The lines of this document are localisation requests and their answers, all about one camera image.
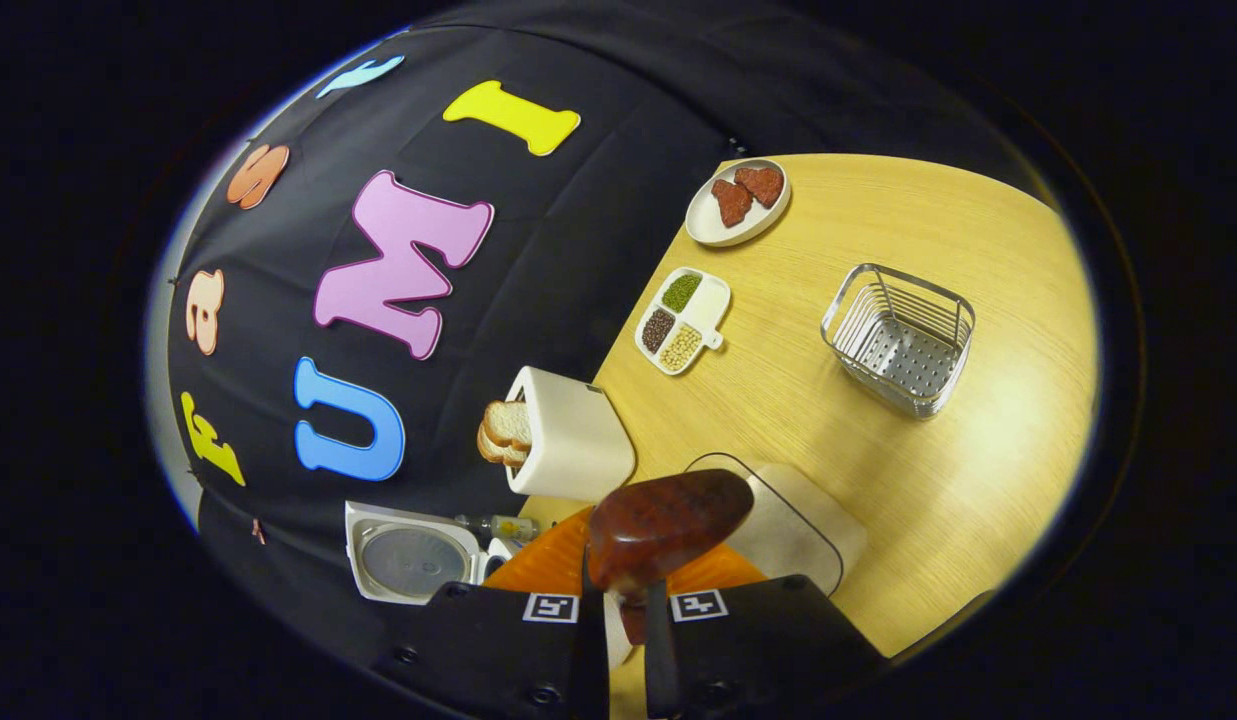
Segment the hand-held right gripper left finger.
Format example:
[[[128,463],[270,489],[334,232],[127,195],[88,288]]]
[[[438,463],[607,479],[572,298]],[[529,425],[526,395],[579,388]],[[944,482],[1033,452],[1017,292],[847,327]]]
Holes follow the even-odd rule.
[[[503,565],[534,560],[549,539],[574,591],[518,593],[448,581],[374,661],[374,675],[442,719],[609,719],[604,596],[586,578],[590,508],[578,510]]]

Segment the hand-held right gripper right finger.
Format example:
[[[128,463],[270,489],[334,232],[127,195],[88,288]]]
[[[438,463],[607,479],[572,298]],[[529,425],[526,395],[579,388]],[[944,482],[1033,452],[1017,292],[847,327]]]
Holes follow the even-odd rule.
[[[649,719],[807,719],[888,662],[802,574],[717,544],[644,552]]]

